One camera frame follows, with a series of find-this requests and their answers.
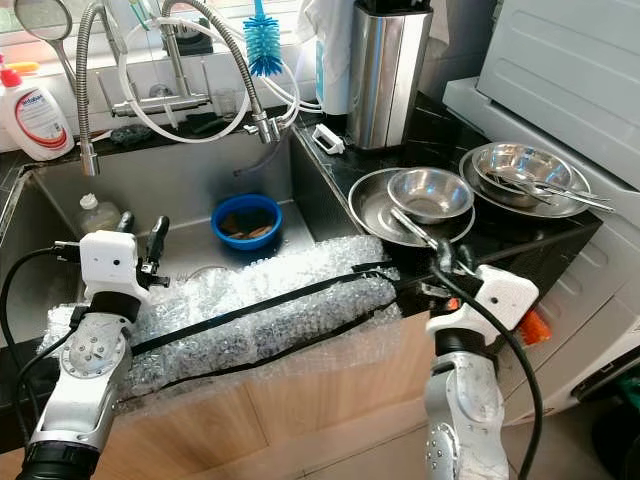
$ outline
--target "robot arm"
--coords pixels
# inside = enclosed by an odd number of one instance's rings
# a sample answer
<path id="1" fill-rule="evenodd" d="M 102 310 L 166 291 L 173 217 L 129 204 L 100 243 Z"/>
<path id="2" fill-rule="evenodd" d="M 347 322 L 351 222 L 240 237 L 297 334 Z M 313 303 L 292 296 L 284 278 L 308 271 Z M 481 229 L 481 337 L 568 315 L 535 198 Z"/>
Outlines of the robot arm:
<path id="1" fill-rule="evenodd" d="M 131 227 L 130 214 L 121 229 Z M 60 353 L 60 378 L 40 417 L 18 480 L 83 480 L 94 473 L 115 414 L 118 385 L 131 367 L 128 338 L 155 275 L 169 219 L 160 217 L 138 259 L 135 237 L 98 231 L 82 238 L 79 257 L 89 307 L 76 307 L 77 330 Z"/>
<path id="2" fill-rule="evenodd" d="M 508 329 L 538 296 L 529 280 L 481 265 L 483 280 L 475 299 Z M 426 462 L 433 480 L 508 480 L 509 466 L 500 441 L 503 398 L 485 347 L 498 332 L 465 304 L 427 324 L 436 358 L 425 389 L 430 433 Z"/>

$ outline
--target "white plastic bottle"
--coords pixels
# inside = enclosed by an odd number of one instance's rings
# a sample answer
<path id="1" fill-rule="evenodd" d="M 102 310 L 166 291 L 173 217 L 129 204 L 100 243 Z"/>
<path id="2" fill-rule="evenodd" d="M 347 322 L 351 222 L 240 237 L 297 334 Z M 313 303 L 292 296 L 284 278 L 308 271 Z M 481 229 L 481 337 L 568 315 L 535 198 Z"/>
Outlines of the white plastic bottle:
<path id="1" fill-rule="evenodd" d="M 69 123 L 53 96 L 42 87 L 24 85 L 0 55 L 0 124 L 14 142 L 37 161 L 58 158 L 73 148 Z"/>
<path id="2" fill-rule="evenodd" d="M 120 222 L 120 211 L 111 202 L 98 202 L 93 193 L 80 199 L 79 223 L 84 233 L 98 230 L 115 230 Z"/>

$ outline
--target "white cloth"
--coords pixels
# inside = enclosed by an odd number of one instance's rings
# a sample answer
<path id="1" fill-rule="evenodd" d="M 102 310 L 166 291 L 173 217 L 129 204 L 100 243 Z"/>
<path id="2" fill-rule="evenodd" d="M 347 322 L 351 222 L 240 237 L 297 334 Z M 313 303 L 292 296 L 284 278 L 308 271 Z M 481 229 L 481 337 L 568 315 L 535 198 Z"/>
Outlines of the white cloth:
<path id="1" fill-rule="evenodd" d="M 324 44 L 324 82 L 336 82 L 351 61 L 353 0 L 301 0 L 296 34 L 301 42 L 314 35 Z"/>

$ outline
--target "window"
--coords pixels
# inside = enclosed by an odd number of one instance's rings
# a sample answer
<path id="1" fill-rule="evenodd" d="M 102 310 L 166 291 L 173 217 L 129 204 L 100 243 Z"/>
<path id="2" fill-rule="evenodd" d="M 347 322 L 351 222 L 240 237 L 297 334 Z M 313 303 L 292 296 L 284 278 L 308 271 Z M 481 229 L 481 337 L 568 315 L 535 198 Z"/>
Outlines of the window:
<path id="1" fill-rule="evenodd" d="M 40 62 L 54 60 L 56 56 L 51 47 L 46 45 L 44 42 L 37 40 L 22 29 L 20 22 L 18 22 L 13 12 L 13 1 L 14 0 L 0 0 L 1 51 L 6 53 L 11 60 L 15 61 L 18 61 L 18 58 L 11 58 L 12 55 L 10 54 L 12 52 L 16 52 L 13 56 L 19 57 L 21 60 L 35 60 Z M 30 1 L 39 3 L 44 0 Z M 91 0 L 62 0 L 64 5 L 69 9 L 74 22 L 71 35 L 69 39 L 65 41 L 66 48 L 69 53 L 73 52 L 73 44 L 75 44 L 75 40 L 72 37 L 77 34 L 78 22 L 80 21 L 82 12 L 89 1 Z M 147 1 L 150 8 L 152 8 L 156 14 L 159 14 L 162 0 Z M 208 5 L 219 9 L 225 17 L 232 21 L 232 23 L 236 23 L 238 28 L 241 28 L 242 20 L 244 18 L 251 16 L 254 13 L 253 0 L 204 1 Z M 277 16 L 280 19 L 281 30 L 283 33 L 290 32 L 293 29 L 298 1 L 299 0 L 263 0 L 267 13 Z M 135 25 L 136 18 L 134 13 L 131 11 L 128 0 L 105 0 L 105 3 L 110 5 L 111 12 L 118 21 L 122 33 L 126 33 Z M 193 7 L 187 4 L 176 4 L 173 8 L 173 12 L 192 20 L 195 20 L 200 16 Z M 102 28 L 99 25 L 99 22 L 96 22 L 96 25 L 92 28 L 92 34 L 100 32 L 101 30 Z M 90 48 L 92 53 L 101 53 L 103 50 L 105 52 L 107 51 L 106 44 L 99 41 L 92 42 L 90 44 Z"/>

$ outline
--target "sink basin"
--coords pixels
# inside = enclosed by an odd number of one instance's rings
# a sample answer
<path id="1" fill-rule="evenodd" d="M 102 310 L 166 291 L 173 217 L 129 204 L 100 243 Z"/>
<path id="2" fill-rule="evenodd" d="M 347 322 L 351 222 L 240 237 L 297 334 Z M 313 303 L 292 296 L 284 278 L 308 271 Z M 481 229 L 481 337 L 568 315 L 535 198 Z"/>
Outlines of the sink basin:
<path id="1" fill-rule="evenodd" d="M 102 156 L 101 167 L 98 177 L 84 177 L 77 162 L 24 173 L 0 220 L 0 280 L 23 254 L 56 240 L 79 239 L 78 201 L 88 192 L 133 212 L 139 254 L 144 254 L 146 236 L 157 217 L 170 218 L 159 273 L 172 278 L 212 265 L 241 268 L 261 258 L 304 250 L 314 242 L 362 233 L 295 131 L 275 147 L 238 133 L 215 143 Z M 273 243 L 241 252 L 215 237 L 209 219 L 221 201 L 251 192 L 277 201 L 284 221 Z M 49 308 L 81 298 L 77 265 L 46 257 L 27 263 L 15 278 L 8 302 L 16 341 L 42 336 Z"/>

